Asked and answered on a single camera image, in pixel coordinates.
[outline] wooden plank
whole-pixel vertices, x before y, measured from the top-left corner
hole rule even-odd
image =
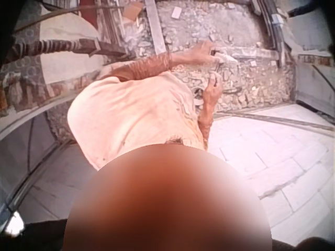
[[[145,0],[145,4],[147,7],[147,15],[150,24],[153,45],[155,47],[155,53],[160,54],[166,52],[162,28],[156,8],[156,3],[154,0]]]

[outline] ground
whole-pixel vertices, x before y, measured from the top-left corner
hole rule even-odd
[[[329,125],[299,105],[256,114]],[[333,143],[324,131],[224,118],[213,123],[209,152],[235,168],[259,196],[272,237],[296,245],[311,236],[334,241]],[[66,218],[95,174],[76,144],[53,160],[19,208],[27,223]]]

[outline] finger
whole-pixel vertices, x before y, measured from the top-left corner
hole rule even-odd
[[[213,77],[215,78],[216,86],[219,87],[219,88],[223,88],[224,85],[223,85],[221,74],[219,74],[217,72],[214,72],[214,71],[211,71],[209,73],[210,73],[210,76],[213,75]]]
[[[214,72],[209,73],[209,80],[208,80],[208,86],[207,87],[214,87],[216,83],[216,77]]]

